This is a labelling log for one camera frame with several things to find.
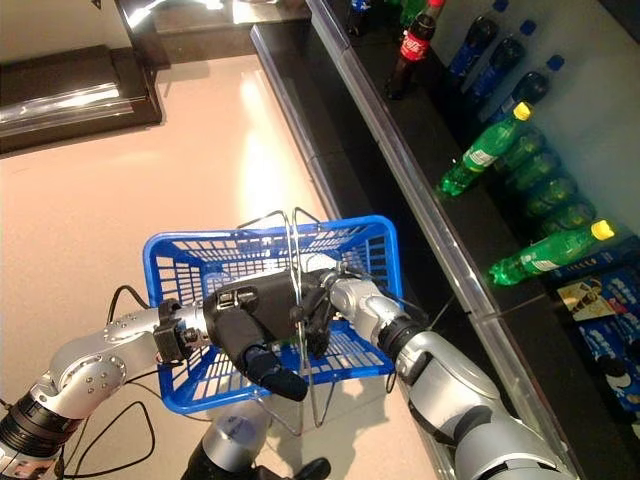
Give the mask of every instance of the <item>metal wire handle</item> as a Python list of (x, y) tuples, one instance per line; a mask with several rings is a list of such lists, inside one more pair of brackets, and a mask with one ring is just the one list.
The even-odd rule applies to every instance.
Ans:
[[(316, 223), (320, 223), (320, 221), (315, 218), (310, 213), (306, 212), (300, 207), (296, 207), (293, 209), (292, 219), (293, 219), (293, 241), (296, 246), (296, 257), (298, 262), (298, 275), (297, 280), (302, 288), (302, 262), (300, 260), (300, 234), (298, 232), (298, 212), (305, 214), (307, 217), (314, 220)], [(324, 420), (327, 416), (327, 411), (329, 410), (329, 404), (331, 403), (331, 398), (333, 397), (333, 391), (336, 386), (336, 382), (331, 382), (331, 390), (329, 391), (329, 396), (324, 405), (324, 410), (320, 418), (318, 418), (318, 407), (316, 404), (316, 389), (315, 384), (313, 383), (313, 372), (311, 368), (311, 362), (309, 361), (309, 353), (307, 351), (307, 337), (304, 330), (304, 324), (302, 322), (298, 322), (298, 343), (300, 348), (300, 374), (305, 375), (304, 371), (306, 369), (306, 375), (309, 378), (309, 393), (311, 394), (311, 410), (313, 413), (313, 423), (316, 428), (320, 428), (324, 424)]]
[[(293, 290), (295, 292), (296, 297), (296, 305), (300, 307), (302, 305), (302, 261), (300, 255), (300, 235), (298, 232), (298, 213), (303, 213), (308, 218), (313, 220), (315, 223), (320, 223), (316, 217), (311, 215), (309, 212), (303, 210), (300, 207), (295, 207), (293, 209), (292, 218), (293, 225), (289, 222), (289, 217), (284, 212), (284, 210), (274, 210), (263, 217), (256, 218), (255, 220), (251, 220), (249, 222), (243, 223), (238, 226), (238, 229), (246, 228), (249, 225), (253, 225), (255, 223), (261, 222), (267, 218), (274, 216), (281, 216), (284, 221), (285, 231), (287, 233), (287, 255), (289, 257), (289, 271), (291, 274), (291, 283), (293, 285)], [(295, 245), (295, 254), (292, 248), (291, 237), (293, 237), (293, 245)], [(331, 403), (331, 399), (333, 398), (333, 392), (335, 390), (336, 382), (331, 382), (331, 389), (329, 391), (329, 395), (327, 396), (327, 400), (324, 405), (324, 410), (320, 418), (318, 418), (318, 408), (316, 405), (316, 393), (315, 393), (315, 384), (313, 383), (313, 373), (311, 368), (311, 362), (309, 361), (309, 355), (307, 351), (307, 338), (305, 332), (305, 326), (302, 321), (299, 321), (296, 324), (296, 330), (298, 333), (298, 351), (300, 353), (300, 375), (306, 375), (309, 378), (309, 392), (311, 394), (311, 409), (313, 412), (313, 423), (316, 428), (321, 427), (324, 424), (325, 418), (327, 416), (327, 412), (329, 410), (329, 405)], [(256, 391), (256, 396), (253, 399), (260, 407), (265, 410), (271, 417), (276, 420), (278, 423), (282, 424), (292, 435), (299, 437), (302, 435), (304, 429), (304, 415), (303, 415), (303, 402), (298, 404), (298, 426), (292, 427), (289, 423), (282, 418), (277, 412), (270, 409), (262, 400), (262, 398), (258, 395)]]

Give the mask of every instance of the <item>red label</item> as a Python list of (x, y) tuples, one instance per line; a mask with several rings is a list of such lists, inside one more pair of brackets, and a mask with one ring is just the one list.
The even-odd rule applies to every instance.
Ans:
[(416, 38), (407, 32), (400, 47), (400, 54), (410, 62), (418, 62), (424, 58), (429, 48), (429, 40)]

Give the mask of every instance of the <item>oreo box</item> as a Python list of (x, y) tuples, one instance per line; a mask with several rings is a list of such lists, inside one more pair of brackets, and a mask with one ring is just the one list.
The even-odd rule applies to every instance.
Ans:
[(627, 357), (636, 365), (640, 365), (640, 315), (625, 312), (616, 315), (617, 331), (624, 342)]
[(626, 357), (617, 324), (606, 319), (585, 322), (579, 328), (622, 408), (640, 412), (640, 365)]
[(618, 244), (606, 246), (592, 255), (587, 255), (575, 263), (556, 268), (549, 272), (548, 277), (556, 284), (566, 283), (574, 278), (629, 264), (637, 258), (640, 258), (640, 238), (633, 235)]
[(640, 317), (640, 282), (632, 267), (591, 275), (557, 291), (578, 322), (627, 313)]

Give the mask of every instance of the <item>plastic bottle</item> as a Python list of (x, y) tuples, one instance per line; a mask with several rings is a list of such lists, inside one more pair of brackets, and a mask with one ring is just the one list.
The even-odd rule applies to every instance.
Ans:
[(519, 129), (532, 113), (532, 107), (521, 102), (510, 117), (482, 132), (464, 153), (462, 160), (442, 177), (440, 189), (452, 196), (464, 192), (496, 158), (511, 147)]
[(402, 15), (400, 15), (400, 25), (407, 29), (411, 26), (411, 23), (415, 20), (420, 12), (427, 9), (427, 14), (437, 20), (444, 7), (446, 0), (404, 0)]
[(569, 201), (578, 191), (578, 186), (570, 177), (551, 178), (527, 198), (525, 212), (529, 217), (540, 217)]
[(542, 132), (533, 125), (523, 129), (522, 134), (516, 139), (511, 148), (497, 159), (493, 168), (500, 175), (507, 175), (518, 168), (530, 156), (544, 147), (545, 138)]
[(556, 171), (559, 165), (560, 158), (555, 153), (548, 149), (541, 150), (507, 177), (504, 190), (511, 194), (526, 192), (552, 173), (560, 176), (562, 171)]
[(552, 213), (538, 230), (540, 237), (551, 235), (562, 230), (573, 230), (592, 222), (596, 209), (586, 200), (570, 203)]
[(351, 0), (347, 16), (347, 32), (355, 37), (364, 35), (371, 0)]
[(550, 88), (550, 78), (564, 65), (564, 58), (553, 55), (547, 60), (546, 66), (525, 74), (511, 91), (511, 94), (502, 102), (498, 109), (488, 119), (488, 123), (496, 123), (502, 120), (518, 102), (527, 102), (535, 105), (544, 98)]
[(416, 65), (427, 53), (429, 41), (436, 31), (436, 21), (428, 12), (427, 8), (418, 14), (402, 41), (398, 61), (385, 83), (385, 93), (392, 100), (404, 96)]
[(568, 265), (584, 256), (591, 247), (614, 236), (606, 220), (577, 230), (557, 232), (516, 255), (494, 264), (489, 273), (497, 285), (515, 285), (522, 280)]
[(500, 30), (498, 15), (508, 6), (508, 0), (496, 0), (492, 5), (493, 11), (480, 15), (473, 21), (464, 43), (456, 52), (443, 76), (446, 89), (460, 89), (480, 56), (498, 35)]
[(464, 109), (475, 112), (491, 96), (511, 70), (524, 58), (525, 44), (536, 29), (533, 20), (525, 20), (520, 25), (519, 34), (508, 35), (495, 48), (489, 64), (480, 72), (464, 95)]

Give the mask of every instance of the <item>coca-cola bottle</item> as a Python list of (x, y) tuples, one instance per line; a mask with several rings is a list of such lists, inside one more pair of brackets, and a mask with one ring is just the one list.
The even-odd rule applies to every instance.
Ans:
[(443, 0), (429, 0), (429, 6), (411, 22), (400, 47), (398, 61), (385, 84), (385, 93), (392, 100), (401, 99), (411, 83), (411, 76), (418, 62), (424, 59), (429, 41), (436, 31), (436, 17)]

